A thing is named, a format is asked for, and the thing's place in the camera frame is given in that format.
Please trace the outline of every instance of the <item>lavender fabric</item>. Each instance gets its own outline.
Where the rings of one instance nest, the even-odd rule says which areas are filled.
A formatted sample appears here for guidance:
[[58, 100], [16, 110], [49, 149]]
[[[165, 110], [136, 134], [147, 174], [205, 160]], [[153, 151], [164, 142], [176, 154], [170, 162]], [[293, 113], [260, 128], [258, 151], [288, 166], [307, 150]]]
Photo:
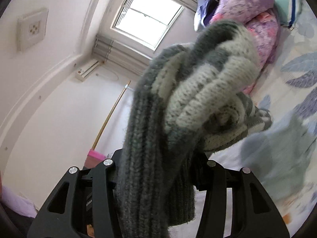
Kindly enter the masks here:
[[2, 186], [0, 201], [21, 216], [35, 218], [37, 215], [35, 206], [30, 200], [16, 195], [6, 186]]
[[246, 24], [273, 6], [274, 0], [220, 0], [213, 19], [216, 19], [216, 15], [219, 14], [221, 19], [230, 19]]
[[[259, 68], [272, 63], [278, 44], [279, 20], [272, 9], [274, 0], [220, 0], [210, 23], [221, 19], [231, 19], [246, 26], [252, 33], [260, 57]], [[249, 94], [256, 83], [244, 89]]]

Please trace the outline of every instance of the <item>knitted sweater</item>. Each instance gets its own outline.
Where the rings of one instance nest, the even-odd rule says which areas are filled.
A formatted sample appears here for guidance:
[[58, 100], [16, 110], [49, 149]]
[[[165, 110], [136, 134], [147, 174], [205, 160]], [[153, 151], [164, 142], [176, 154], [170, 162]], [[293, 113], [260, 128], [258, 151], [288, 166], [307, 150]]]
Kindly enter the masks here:
[[239, 92], [259, 74], [246, 28], [219, 21], [154, 58], [138, 82], [116, 196], [126, 238], [168, 237], [194, 218], [193, 153], [224, 149], [270, 117]]

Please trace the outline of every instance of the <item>broom handle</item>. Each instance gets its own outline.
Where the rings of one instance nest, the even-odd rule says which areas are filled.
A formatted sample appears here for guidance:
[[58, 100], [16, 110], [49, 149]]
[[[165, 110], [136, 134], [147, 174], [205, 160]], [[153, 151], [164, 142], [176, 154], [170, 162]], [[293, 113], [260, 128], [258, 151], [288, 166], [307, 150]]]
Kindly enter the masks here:
[[94, 144], [93, 144], [93, 146], [92, 146], [92, 148], [91, 148], [92, 150], [95, 150], [95, 148], [96, 148], [96, 146], [97, 146], [97, 144], [98, 144], [98, 141], [99, 141], [99, 139], [100, 139], [100, 137], [101, 137], [101, 135], [102, 135], [102, 133], [103, 133], [103, 131], [104, 131], [104, 129], [105, 129], [107, 123], [109, 122], [109, 119], [110, 119], [112, 113], [113, 113], [114, 110], [116, 109], [116, 107], [117, 107], [117, 105], [118, 105], [120, 99], [122, 98], [123, 94], [125, 93], [126, 89], [127, 89], [128, 86], [130, 85], [130, 83], [131, 83], [131, 80], [128, 82], [128, 84], [125, 85], [123, 91], [121, 92], [121, 94], [120, 94], [120, 96], [118, 97], [117, 101], [116, 101], [115, 104], [113, 105], [113, 107], [112, 107], [110, 113], [108, 114], [108, 116], [107, 116], [105, 122], [103, 123], [103, 125], [102, 125], [102, 127], [101, 127], [101, 129], [100, 129], [100, 131], [99, 131], [99, 133], [98, 133], [98, 135], [97, 135], [97, 138], [96, 138], [96, 140], [95, 140], [95, 142], [94, 142]]

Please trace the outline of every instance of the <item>electrical outlet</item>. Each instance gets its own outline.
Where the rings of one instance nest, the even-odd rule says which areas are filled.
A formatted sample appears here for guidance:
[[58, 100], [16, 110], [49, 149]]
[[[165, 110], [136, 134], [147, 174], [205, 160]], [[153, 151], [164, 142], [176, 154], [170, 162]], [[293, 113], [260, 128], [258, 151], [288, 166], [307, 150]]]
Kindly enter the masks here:
[[19, 18], [17, 30], [19, 51], [25, 51], [44, 39], [48, 12], [47, 8], [42, 8]]
[[29, 35], [30, 36], [34, 36], [34, 35], [39, 34], [39, 31], [40, 31], [40, 21], [29, 25]]

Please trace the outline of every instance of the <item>blanket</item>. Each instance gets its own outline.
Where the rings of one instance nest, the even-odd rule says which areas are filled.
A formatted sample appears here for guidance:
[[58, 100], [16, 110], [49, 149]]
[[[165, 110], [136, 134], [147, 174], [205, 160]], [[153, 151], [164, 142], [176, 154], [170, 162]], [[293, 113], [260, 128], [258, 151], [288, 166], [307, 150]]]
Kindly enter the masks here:
[[[277, 46], [279, 21], [272, 10], [274, 0], [220, 0], [219, 6], [210, 20], [213, 23], [220, 19], [232, 19], [246, 26], [255, 38], [261, 70], [266, 62], [272, 62]], [[255, 83], [244, 92], [249, 94]]]

